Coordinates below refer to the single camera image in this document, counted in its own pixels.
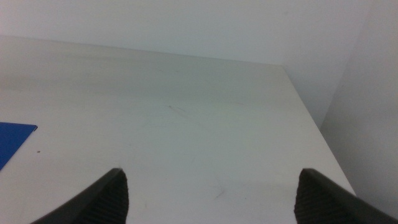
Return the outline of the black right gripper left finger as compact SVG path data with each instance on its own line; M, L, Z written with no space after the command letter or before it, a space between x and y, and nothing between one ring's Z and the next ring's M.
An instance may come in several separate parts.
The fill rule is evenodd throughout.
M128 210L126 174L113 168L34 224L126 223Z

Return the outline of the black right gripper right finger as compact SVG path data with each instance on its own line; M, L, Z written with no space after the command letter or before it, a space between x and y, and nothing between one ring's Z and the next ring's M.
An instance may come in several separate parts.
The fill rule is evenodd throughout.
M396 218L310 168L299 175L294 214L299 224L397 224Z

